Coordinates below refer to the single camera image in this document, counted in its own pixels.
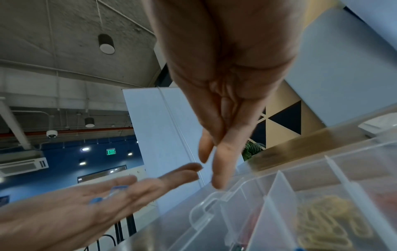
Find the red pipe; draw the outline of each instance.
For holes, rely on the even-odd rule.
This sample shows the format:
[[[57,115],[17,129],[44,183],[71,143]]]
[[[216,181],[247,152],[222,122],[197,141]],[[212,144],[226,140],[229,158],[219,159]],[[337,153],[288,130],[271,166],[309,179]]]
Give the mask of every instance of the red pipe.
[[[58,131],[58,134],[67,134],[67,133],[79,133],[79,132],[98,132],[98,131],[121,131],[121,130],[133,130],[133,127],[114,127],[114,128],[96,128],[96,129],[80,129],[80,130],[64,130]],[[26,136],[37,136],[37,135],[46,135],[46,131],[32,131],[25,132]],[[15,137],[13,133],[3,133],[0,134],[0,138],[10,138]]]

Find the blue wall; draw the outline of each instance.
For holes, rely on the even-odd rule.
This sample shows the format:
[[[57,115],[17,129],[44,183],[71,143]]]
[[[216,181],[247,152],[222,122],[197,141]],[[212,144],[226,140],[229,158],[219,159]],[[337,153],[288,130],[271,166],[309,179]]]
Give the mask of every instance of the blue wall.
[[[88,152],[81,151],[83,145],[82,141],[65,142],[65,148],[63,143],[43,145],[42,151],[49,168],[5,177],[0,184],[0,196],[10,195],[11,202],[18,201],[75,185],[79,176],[122,165],[127,165],[128,169],[143,165],[135,136],[98,139],[98,144],[96,139],[87,140],[86,145],[91,147]],[[116,155],[106,155],[108,148],[115,148]],[[127,156],[128,150],[133,152],[133,156]],[[79,159],[82,158],[87,165],[79,166]]]

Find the black triangle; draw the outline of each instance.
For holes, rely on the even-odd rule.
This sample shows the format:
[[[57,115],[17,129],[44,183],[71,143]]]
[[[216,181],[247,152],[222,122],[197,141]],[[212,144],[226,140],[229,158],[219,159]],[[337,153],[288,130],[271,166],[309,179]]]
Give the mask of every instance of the black triangle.
[[[272,121],[301,134],[301,101],[271,116]]]
[[[251,139],[256,143],[262,143],[266,146],[266,120],[256,125],[251,135]]]

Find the green plant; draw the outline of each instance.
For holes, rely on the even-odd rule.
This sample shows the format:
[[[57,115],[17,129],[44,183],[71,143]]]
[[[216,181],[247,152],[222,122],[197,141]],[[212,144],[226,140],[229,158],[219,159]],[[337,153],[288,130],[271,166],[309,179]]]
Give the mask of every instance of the green plant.
[[[243,155],[244,161],[249,160],[252,156],[255,154],[259,153],[265,148],[265,145],[261,143],[252,143],[252,142],[247,142],[245,144],[245,147],[243,149],[243,152],[241,155]]]

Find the white partition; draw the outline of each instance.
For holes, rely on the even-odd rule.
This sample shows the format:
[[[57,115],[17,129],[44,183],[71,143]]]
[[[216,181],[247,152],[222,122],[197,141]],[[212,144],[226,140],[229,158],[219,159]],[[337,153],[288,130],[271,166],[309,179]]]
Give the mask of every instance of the white partition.
[[[179,88],[124,90],[139,148],[149,177],[158,177],[189,162],[199,162],[202,133],[196,115]],[[203,165],[200,179],[158,199],[164,214],[211,181],[212,155]]]

